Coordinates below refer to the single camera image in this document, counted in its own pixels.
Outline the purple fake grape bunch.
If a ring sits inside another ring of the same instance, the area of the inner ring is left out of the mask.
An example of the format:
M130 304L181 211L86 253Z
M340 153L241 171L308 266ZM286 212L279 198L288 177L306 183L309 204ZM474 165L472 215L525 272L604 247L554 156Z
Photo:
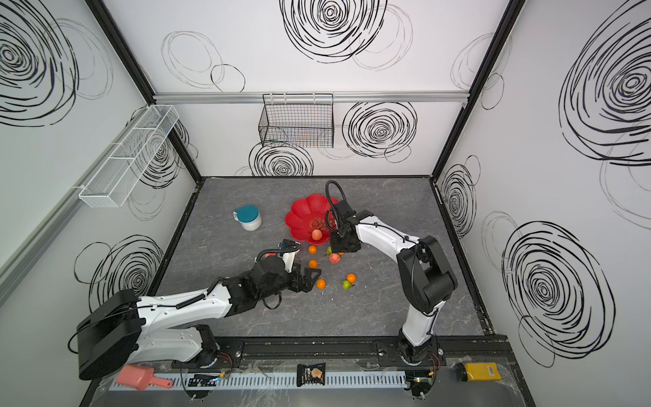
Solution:
M320 218L320 219L313 219L310 222L310 229L311 230L321 230L322 232L328 232L331 231L334 228L334 220L332 219L331 216L326 218Z

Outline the red flower-shaped fruit bowl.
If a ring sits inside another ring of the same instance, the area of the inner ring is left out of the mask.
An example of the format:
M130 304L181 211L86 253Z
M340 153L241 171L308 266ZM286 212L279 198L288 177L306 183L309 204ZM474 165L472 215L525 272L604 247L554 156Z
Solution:
M327 244L330 241L332 231L322 232L322 239L316 241L311 236L313 230L310 229L310 222L313 219L328 219L329 216L334 220L330 210L330 203L324 195L312 194L294 201L290 211L285 216L285 224L289 228L292 238L315 246Z

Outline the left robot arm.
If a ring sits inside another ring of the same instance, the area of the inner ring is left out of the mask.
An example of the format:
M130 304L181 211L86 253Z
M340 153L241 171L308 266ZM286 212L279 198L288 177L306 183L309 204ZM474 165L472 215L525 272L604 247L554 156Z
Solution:
M78 376L91 381L144 361L209 365L219 347L204 321L242 314L285 290L308 293L320 274L269 257L251 271L219 278L203 290L158 297L122 290L77 326Z

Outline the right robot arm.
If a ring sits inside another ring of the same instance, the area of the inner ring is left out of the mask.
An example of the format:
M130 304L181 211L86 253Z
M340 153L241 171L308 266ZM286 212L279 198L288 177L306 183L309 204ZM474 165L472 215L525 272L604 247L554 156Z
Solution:
M332 229L333 251L354 253L367 244L395 261L403 294L410 304L398 332L398 348L404 362L417 365L435 344L437 318L458 287L440 242L432 236L400 232L368 211L344 218L329 210L325 219Z

